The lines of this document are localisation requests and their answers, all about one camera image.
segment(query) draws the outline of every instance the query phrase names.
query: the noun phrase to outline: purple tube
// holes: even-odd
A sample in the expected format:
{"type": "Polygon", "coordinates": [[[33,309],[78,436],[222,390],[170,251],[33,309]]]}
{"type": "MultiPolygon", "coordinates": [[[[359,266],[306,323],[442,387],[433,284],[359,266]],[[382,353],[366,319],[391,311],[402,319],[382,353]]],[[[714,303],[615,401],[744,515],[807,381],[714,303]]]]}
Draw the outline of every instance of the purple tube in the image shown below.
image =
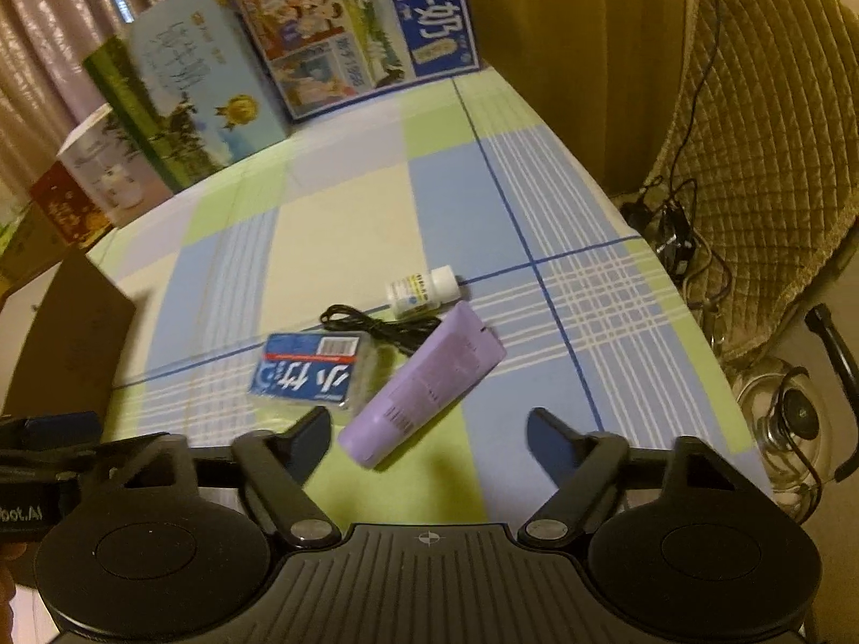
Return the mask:
{"type": "Polygon", "coordinates": [[[350,458],[372,469],[454,399],[465,394],[507,351],[460,302],[361,413],[338,443],[350,458]]]}

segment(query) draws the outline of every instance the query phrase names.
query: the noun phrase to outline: quilted chair cover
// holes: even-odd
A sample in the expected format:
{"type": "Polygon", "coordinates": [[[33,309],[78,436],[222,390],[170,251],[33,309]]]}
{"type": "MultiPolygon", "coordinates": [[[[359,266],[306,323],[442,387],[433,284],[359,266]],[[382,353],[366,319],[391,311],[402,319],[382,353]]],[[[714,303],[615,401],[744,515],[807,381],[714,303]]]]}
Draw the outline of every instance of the quilted chair cover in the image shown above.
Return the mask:
{"type": "MultiPolygon", "coordinates": [[[[716,63],[673,184],[697,178],[695,227],[733,271],[720,306],[729,364],[766,343],[856,219],[859,18],[838,0],[720,0],[720,13],[716,63]]],[[[667,175],[686,132],[715,21],[713,0],[698,0],[680,97],[651,178],[667,175]]],[[[680,199],[688,212],[691,192],[680,199]]],[[[712,266],[690,284],[690,301],[721,282],[712,266]]]]}

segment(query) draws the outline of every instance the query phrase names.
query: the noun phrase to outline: plastic case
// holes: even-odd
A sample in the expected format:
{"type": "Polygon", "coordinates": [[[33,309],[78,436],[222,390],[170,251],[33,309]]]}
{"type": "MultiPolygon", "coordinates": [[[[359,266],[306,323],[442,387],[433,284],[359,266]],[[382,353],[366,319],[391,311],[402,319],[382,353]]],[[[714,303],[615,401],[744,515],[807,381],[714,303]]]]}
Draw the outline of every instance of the plastic case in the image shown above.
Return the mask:
{"type": "Polygon", "coordinates": [[[345,426],[368,402],[377,363],[366,332],[292,332],[269,335],[248,396],[258,421],[277,430],[319,404],[345,426]]]}

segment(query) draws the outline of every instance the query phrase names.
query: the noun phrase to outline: silver screw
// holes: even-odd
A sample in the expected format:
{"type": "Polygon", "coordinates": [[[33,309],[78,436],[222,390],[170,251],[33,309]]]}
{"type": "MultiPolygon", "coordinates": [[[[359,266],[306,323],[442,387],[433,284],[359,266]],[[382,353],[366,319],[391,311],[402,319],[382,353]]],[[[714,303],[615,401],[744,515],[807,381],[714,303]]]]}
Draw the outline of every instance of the silver screw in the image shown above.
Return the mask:
{"type": "Polygon", "coordinates": [[[535,540],[560,540],[567,534],[567,527],[560,520],[540,518],[528,523],[525,526],[525,532],[535,540]]]}
{"type": "Polygon", "coordinates": [[[307,518],[305,520],[299,520],[297,523],[293,523],[289,528],[289,532],[291,532],[298,540],[305,543],[305,541],[324,540],[325,537],[328,537],[332,532],[334,532],[334,528],[331,527],[330,523],[325,522],[325,520],[307,518]]]}

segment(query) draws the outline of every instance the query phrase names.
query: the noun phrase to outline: tablecloth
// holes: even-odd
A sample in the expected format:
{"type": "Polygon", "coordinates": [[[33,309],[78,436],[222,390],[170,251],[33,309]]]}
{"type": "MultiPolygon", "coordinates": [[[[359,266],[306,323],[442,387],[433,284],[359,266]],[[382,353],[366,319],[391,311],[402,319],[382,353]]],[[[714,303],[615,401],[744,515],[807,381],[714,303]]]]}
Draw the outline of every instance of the tablecloth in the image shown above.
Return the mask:
{"type": "Polygon", "coordinates": [[[312,327],[332,303],[379,307],[388,281],[454,268],[507,358],[384,471],[332,447],[307,490],[343,528],[517,527],[554,491],[525,443],[535,406],[642,447],[697,435],[766,486],[656,257],[492,69],[307,123],[90,254],[139,309],[108,434],[192,445],[259,427],[246,388],[269,332],[312,327]]]}

